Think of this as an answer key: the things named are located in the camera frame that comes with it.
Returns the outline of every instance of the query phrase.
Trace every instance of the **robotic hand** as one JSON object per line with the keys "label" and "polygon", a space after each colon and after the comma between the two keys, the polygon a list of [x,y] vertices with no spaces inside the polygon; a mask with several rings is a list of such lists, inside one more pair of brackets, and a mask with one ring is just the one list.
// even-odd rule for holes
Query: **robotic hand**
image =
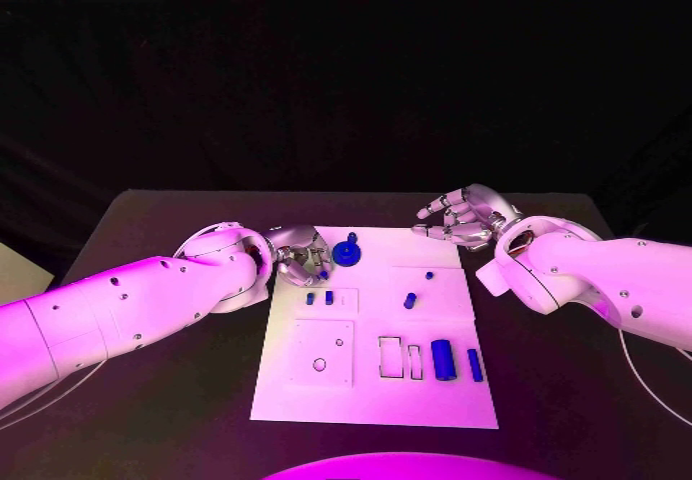
{"label": "robotic hand", "polygon": [[636,238],[603,241],[577,223],[522,212],[483,185],[443,195],[418,212],[444,211],[444,226],[413,231],[495,259],[476,276],[495,296],[515,292],[542,314],[586,305],[619,329],[692,350],[692,248]]}
{"label": "robotic hand", "polygon": [[330,252],[314,227],[260,234],[240,223],[219,223],[186,240],[173,257],[147,258],[0,306],[0,409],[209,313],[265,300],[276,262],[278,277],[294,285],[327,278]]}

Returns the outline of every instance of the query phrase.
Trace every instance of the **blue object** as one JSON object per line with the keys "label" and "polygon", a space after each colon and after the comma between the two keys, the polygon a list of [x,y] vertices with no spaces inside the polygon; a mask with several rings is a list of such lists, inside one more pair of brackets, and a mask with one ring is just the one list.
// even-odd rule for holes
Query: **blue object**
{"label": "blue object", "polygon": [[411,310],[414,308],[415,303],[415,293],[410,293],[407,295],[407,301],[404,302],[404,306]]}
{"label": "blue object", "polygon": [[457,370],[454,368],[450,341],[436,340],[431,342],[430,347],[436,363],[436,378],[441,381],[454,380],[457,378]]}
{"label": "blue object", "polygon": [[352,267],[361,260],[361,247],[356,245],[356,241],[356,234],[351,232],[349,239],[339,242],[332,250],[335,263],[342,267]]}
{"label": "blue object", "polygon": [[472,364],[473,381],[482,382],[483,372],[480,371],[479,352],[473,348],[469,349],[469,362]]}

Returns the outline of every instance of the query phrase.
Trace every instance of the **dark table surface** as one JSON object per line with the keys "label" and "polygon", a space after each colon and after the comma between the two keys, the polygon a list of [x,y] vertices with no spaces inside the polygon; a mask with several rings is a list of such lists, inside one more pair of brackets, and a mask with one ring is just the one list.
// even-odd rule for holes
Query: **dark table surface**
{"label": "dark table surface", "polygon": [[[64,283],[172,255],[219,221],[260,231],[296,223],[408,227],[434,196],[129,191]],[[587,196],[506,197],[526,215],[568,218],[610,237]],[[255,479],[381,451],[467,455],[562,478],[686,478],[692,428],[639,385],[617,331],[577,304],[542,316],[511,292],[495,298],[475,275],[492,253],[460,249],[499,430],[250,421],[265,301],[111,359],[68,397],[0,431],[0,478]],[[692,364],[673,349],[627,340],[646,381],[692,417]]]}

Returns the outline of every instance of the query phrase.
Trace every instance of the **rectangular outline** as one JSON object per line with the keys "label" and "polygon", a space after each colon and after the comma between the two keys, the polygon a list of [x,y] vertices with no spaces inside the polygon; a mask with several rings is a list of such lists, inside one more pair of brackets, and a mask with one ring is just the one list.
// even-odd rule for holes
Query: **rectangular outline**
{"label": "rectangular outline", "polygon": [[[418,349],[418,358],[421,361],[421,378],[414,377],[414,356],[411,354],[411,347],[415,347]],[[423,380],[423,353],[421,353],[421,346],[420,345],[410,345],[408,346],[408,359],[411,362],[411,380]]]}
{"label": "rectangular outline", "polygon": [[400,341],[400,355],[401,355],[401,337],[391,337],[388,335],[381,335],[378,337],[378,345],[379,345],[379,378],[404,378],[404,361],[401,362],[401,377],[389,377],[388,375],[382,375],[382,339],[384,338],[395,338]]}

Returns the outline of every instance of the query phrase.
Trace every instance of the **blue block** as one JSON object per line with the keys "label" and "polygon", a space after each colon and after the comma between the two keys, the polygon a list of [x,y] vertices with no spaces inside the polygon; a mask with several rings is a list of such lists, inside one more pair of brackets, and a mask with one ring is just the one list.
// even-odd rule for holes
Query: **blue block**
{"label": "blue block", "polygon": [[407,307],[411,310],[414,308],[414,303],[415,303],[415,293],[410,293],[407,295],[407,301],[404,302],[404,307]]}
{"label": "blue block", "polygon": [[469,363],[472,364],[473,381],[482,382],[483,372],[480,370],[479,352],[473,348],[469,349]]}
{"label": "blue block", "polygon": [[449,340],[436,340],[430,344],[433,350],[433,362],[436,364],[436,378],[441,381],[457,378],[454,368],[454,356],[451,354],[451,343]]}

